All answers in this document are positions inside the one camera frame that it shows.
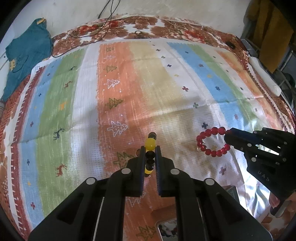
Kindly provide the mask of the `person's right hand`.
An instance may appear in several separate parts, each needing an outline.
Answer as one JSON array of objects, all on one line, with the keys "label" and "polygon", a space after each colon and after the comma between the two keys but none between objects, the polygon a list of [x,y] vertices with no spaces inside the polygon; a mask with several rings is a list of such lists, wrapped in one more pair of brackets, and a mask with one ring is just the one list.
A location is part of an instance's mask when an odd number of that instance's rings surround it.
[{"label": "person's right hand", "polygon": [[295,217],[295,183],[273,182],[263,189],[264,209],[258,221],[268,227],[287,227]]}]

